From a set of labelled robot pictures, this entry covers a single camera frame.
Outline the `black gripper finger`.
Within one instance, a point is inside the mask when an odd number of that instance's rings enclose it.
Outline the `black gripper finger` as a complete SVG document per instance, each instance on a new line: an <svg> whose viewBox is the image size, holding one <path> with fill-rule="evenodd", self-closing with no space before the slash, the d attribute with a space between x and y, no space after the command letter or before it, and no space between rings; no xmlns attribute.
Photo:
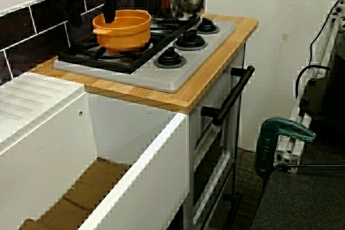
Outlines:
<svg viewBox="0 0 345 230"><path fill-rule="evenodd" d="M68 22L73 27L81 27L81 14L75 0L60 0L60 4L65 12Z"/></svg>
<svg viewBox="0 0 345 230"><path fill-rule="evenodd" d="M104 0L103 16L106 23L112 23L116 15L116 0Z"/></svg>

